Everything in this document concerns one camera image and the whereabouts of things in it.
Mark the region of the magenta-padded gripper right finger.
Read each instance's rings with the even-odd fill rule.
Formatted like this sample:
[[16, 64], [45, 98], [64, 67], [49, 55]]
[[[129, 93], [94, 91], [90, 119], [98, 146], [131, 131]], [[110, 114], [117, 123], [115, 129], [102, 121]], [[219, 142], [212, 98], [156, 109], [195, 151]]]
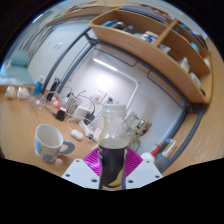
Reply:
[[141, 188], [162, 178], [162, 174], [154, 164], [154, 157], [150, 153], [138, 155], [128, 149], [125, 159], [125, 188]]

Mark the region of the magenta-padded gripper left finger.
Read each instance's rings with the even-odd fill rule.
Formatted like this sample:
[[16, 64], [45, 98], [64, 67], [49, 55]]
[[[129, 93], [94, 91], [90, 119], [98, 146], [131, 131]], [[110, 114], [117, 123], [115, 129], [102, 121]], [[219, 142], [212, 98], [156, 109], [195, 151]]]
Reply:
[[101, 175], [101, 160], [98, 149], [91, 150], [83, 159], [75, 159], [62, 178], [83, 188], [98, 189]]

